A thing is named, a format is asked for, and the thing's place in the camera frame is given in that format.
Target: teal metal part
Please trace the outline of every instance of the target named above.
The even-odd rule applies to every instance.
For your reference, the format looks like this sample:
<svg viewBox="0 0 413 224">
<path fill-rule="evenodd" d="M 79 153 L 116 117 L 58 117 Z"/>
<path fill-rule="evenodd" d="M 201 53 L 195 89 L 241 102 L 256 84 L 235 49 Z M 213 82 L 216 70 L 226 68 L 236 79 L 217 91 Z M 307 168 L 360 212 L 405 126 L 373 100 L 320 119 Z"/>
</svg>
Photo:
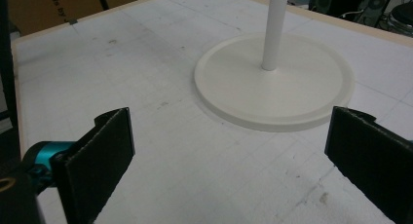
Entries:
<svg viewBox="0 0 413 224">
<path fill-rule="evenodd" d="M 74 142 L 68 141 L 54 141 L 46 144 L 42 150 L 37 154 L 35 164 L 42 164 L 48 170 L 52 171 L 49 159 L 56 153 L 62 152 L 70 148 Z"/>
</svg>

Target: brass ring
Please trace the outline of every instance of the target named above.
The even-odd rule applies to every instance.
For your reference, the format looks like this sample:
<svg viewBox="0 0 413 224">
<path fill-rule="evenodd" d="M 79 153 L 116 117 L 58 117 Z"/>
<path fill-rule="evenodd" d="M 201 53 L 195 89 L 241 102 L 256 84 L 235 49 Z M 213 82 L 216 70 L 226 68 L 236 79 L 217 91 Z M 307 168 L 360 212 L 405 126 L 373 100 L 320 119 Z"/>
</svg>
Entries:
<svg viewBox="0 0 413 224">
<path fill-rule="evenodd" d="M 8 190 L 9 188 L 13 187 L 16 183 L 16 180 L 12 177 L 2 178 L 0 179 L 0 193 Z"/>
</svg>

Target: white table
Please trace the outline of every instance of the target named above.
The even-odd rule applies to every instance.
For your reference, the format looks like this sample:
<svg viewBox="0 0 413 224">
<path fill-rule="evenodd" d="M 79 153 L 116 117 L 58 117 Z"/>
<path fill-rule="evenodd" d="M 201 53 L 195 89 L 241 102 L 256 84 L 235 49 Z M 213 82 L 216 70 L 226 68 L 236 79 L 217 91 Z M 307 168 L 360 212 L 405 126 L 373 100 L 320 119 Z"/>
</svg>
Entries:
<svg viewBox="0 0 413 224">
<path fill-rule="evenodd" d="M 136 155 L 96 223 L 392 223 L 323 154 L 328 124 L 247 130 L 197 96 L 198 59 L 263 32 L 267 4 L 144 0 L 17 40 L 23 150 L 75 141 L 128 106 Z M 413 138 L 411 38 L 294 8 L 283 31 L 336 50 L 356 75 L 350 107 Z M 56 189 L 39 200 L 48 223 L 65 223 Z"/>
</svg>

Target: white stand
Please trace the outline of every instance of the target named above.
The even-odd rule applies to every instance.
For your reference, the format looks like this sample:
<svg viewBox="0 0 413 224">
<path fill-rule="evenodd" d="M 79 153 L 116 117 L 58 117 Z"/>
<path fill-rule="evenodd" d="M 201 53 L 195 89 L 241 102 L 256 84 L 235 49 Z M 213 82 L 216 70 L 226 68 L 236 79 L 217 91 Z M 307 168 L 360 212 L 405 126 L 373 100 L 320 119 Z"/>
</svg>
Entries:
<svg viewBox="0 0 413 224">
<path fill-rule="evenodd" d="M 348 103 L 355 79 L 325 45 L 283 35 L 286 0 L 270 0 L 267 34 L 237 37 L 198 62 L 195 83 L 216 115 L 260 131 L 300 131 L 329 120 Z"/>
</svg>

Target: table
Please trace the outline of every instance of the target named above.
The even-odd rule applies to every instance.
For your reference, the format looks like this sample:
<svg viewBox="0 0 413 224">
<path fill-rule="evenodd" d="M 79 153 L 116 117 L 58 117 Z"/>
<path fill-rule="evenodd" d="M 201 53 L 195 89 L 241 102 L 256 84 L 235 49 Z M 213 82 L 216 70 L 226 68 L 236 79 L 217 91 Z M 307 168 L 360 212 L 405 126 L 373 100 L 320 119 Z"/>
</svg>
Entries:
<svg viewBox="0 0 413 224">
<path fill-rule="evenodd" d="M 267 11 L 267 0 L 142 0 L 18 39 L 22 150 L 77 140 L 128 106 L 136 155 L 96 223 L 393 223 L 323 154 L 328 124 L 253 131 L 200 101 L 198 59 L 263 32 Z M 283 32 L 336 50 L 357 80 L 349 106 L 413 138 L 411 38 L 292 7 Z M 48 223 L 66 223 L 56 189 L 39 202 Z"/>
</svg>

